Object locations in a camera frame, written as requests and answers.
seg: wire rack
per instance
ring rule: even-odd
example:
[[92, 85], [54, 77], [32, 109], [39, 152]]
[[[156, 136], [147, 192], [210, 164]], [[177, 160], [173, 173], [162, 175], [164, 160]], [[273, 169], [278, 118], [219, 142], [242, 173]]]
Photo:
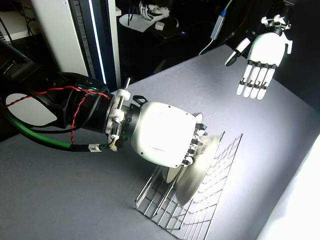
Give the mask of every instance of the wire rack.
[[167, 184], [163, 167], [157, 166], [135, 200], [136, 209], [180, 240], [205, 240], [211, 228], [219, 198], [226, 183], [242, 134], [214, 157], [197, 193], [181, 206], [176, 198], [175, 179]]

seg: gray table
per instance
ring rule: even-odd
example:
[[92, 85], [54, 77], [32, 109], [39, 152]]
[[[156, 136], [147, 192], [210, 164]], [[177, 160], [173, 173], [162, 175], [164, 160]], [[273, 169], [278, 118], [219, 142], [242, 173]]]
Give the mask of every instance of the gray table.
[[[243, 133], [209, 239], [253, 240], [319, 134], [320, 115], [276, 81], [262, 101], [237, 96], [246, 61], [226, 68], [230, 53], [222, 46], [129, 89], [202, 112], [209, 134], [226, 131], [220, 150]], [[105, 137], [79, 130], [75, 139]], [[128, 144], [118, 153], [71, 153], [21, 135], [1, 142], [0, 240], [173, 239], [133, 208], [154, 167]]]

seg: dish rack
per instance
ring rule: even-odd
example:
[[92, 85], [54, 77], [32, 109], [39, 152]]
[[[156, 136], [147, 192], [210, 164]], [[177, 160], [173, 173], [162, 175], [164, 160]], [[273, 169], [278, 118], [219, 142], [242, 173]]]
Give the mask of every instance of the dish rack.
[[214, 157], [196, 194], [184, 206], [178, 203], [175, 194], [175, 185], [182, 168], [168, 184], [162, 176], [163, 167], [158, 165], [136, 198], [136, 209], [177, 239], [207, 239], [242, 136], [238, 136]]

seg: green cable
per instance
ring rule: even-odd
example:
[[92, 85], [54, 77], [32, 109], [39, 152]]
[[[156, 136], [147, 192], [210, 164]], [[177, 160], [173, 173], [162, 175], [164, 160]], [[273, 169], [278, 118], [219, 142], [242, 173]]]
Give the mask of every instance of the green cable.
[[46, 137], [46, 136], [43, 136], [43, 135], [40, 135], [40, 134], [37, 134], [33, 131], [31, 131], [30, 129], [28, 129], [27, 127], [25, 127], [20, 121], [18, 121], [15, 117], [11, 117], [11, 116], [8, 116], [11, 121], [18, 127], [20, 128], [23, 132], [25, 132], [26, 134], [28, 135], [31, 135], [32, 137], [36, 138], [36, 139], [39, 139], [43, 142], [47, 142], [47, 143], [50, 143], [50, 144], [53, 144], [53, 145], [57, 145], [59, 147], [62, 147], [62, 148], [66, 148], [66, 149], [69, 149], [71, 148], [71, 144], [70, 143], [65, 143], [65, 142], [62, 142], [62, 141], [58, 141], [58, 140], [55, 140], [55, 139], [52, 139], [52, 138], [49, 138], [49, 137]]
[[224, 9], [227, 9], [233, 0], [230, 0]]

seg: light strip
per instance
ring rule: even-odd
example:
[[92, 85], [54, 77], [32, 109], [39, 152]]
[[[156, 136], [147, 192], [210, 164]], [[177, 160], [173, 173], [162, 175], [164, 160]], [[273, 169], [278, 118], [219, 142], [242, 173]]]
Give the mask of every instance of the light strip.
[[92, 25], [93, 25], [93, 32], [94, 32], [96, 49], [98, 51], [98, 56], [99, 56], [102, 78], [103, 78], [104, 84], [107, 84], [106, 76], [105, 76], [105, 69], [104, 69], [104, 65], [102, 63], [102, 57], [101, 57], [101, 52], [100, 52], [100, 45], [99, 45], [99, 40], [98, 40], [98, 33], [97, 33], [96, 20], [95, 20], [95, 14], [94, 14], [94, 8], [92, 5], [92, 0], [89, 0], [89, 8], [90, 8], [91, 20], [92, 20]]

